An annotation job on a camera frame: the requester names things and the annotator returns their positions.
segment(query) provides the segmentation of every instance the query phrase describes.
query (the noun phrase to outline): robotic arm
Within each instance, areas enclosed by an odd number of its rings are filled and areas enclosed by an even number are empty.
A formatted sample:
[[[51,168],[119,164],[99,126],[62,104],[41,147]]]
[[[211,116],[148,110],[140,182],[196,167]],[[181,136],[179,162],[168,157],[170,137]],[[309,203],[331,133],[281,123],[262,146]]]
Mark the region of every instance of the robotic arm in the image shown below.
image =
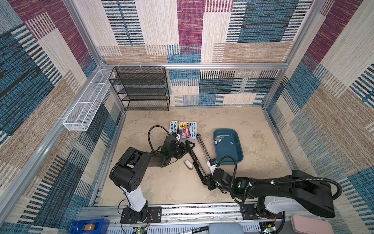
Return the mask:
[[[192,150],[194,146],[194,143],[187,140],[186,143],[180,142],[176,135],[168,135],[164,145],[159,147],[161,151],[143,152],[132,147],[126,150],[109,174],[110,179],[123,191],[128,201],[128,207],[122,213],[122,224],[142,223],[147,220],[150,210],[140,187],[147,167],[165,167],[170,164],[171,158],[180,159],[187,153],[193,157],[202,183],[207,185],[209,190],[218,188],[223,193],[230,193],[231,197],[242,205],[242,212],[246,198],[258,197],[256,206],[246,207],[245,212],[253,214],[250,215],[252,217],[269,218],[282,211],[299,210],[308,210],[312,214],[326,218],[335,217],[332,201],[341,194],[339,183],[326,178],[313,177],[299,170],[293,170],[291,175],[274,179],[235,177],[236,170],[231,176],[219,168],[221,161],[231,156],[225,156],[219,162],[215,159],[207,161],[211,165],[209,169],[213,174],[205,175],[203,171],[201,172],[201,166],[197,167],[200,163]],[[338,188],[334,195],[331,194],[329,183]],[[152,222],[157,221],[160,222],[160,217],[159,220],[154,218],[152,220]]]

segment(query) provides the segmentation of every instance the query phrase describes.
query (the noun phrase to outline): white mesh basket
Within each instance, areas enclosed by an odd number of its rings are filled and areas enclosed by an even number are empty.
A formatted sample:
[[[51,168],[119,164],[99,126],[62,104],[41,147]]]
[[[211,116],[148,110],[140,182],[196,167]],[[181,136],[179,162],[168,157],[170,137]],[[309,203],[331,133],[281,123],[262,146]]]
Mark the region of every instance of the white mesh basket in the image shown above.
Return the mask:
[[[110,76],[114,76],[112,70],[100,70],[96,73],[64,120],[63,125],[69,131],[87,131],[110,87]]]

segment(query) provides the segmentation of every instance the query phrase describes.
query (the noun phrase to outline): white eraser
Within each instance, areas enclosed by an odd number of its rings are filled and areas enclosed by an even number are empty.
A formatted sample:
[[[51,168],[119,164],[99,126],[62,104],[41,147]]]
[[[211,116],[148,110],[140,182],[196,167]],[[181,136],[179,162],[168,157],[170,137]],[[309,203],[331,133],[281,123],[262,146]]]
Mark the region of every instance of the white eraser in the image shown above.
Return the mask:
[[[184,164],[185,164],[189,169],[192,170],[193,165],[192,165],[192,163],[190,163],[190,161],[186,160],[186,161],[184,161]]]

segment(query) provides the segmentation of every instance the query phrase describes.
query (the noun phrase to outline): black mesh shelf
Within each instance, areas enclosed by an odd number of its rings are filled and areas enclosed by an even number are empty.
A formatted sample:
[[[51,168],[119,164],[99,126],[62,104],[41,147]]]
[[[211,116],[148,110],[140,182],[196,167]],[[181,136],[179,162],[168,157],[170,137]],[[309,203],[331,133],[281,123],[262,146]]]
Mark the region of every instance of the black mesh shelf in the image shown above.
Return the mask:
[[[125,110],[169,110],[164,67],[115,67],[109,81]]]

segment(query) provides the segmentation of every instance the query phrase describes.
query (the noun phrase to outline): beige marbled surface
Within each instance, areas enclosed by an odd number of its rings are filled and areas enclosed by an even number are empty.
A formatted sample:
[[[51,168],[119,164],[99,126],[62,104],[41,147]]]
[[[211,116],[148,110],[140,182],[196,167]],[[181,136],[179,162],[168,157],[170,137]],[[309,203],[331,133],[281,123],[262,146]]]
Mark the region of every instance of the beige marbled surface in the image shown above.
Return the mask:
[[[150,151],[147,140],[149,128],[154,125],[162,125],[168,129],[172,120],[197,122],[197,132],[203,137],[211,158],[215,157],[214,130],[218,128],[234,129],[239,135],[244,153],[243,161],[238,164],[236,176],[272,178],[291,173],[260,107],[129,111],[110,168],[114,166],[128,147]],[[163,144],[165,136],[166,133],[161,128],[152,130],[151,141],[155,149]],[[207,173],[208,167],[201,146],[197,141],[194,142],[196,143],[194,152]],[[191,156],[186,154],[176,163],[167,167],[147,169],[141,187],[149,204],[232,201],[229,194],[222,194],[218,189],[209,191],[201,183],[195,169],[190,171],[184,165],[183,162],[187,159],[192,162]],[[234,170],[233,165],[223,165],[221,168],[230,174]],[[121,190],[107,176],[99,205],[116,206],[124,198]]]

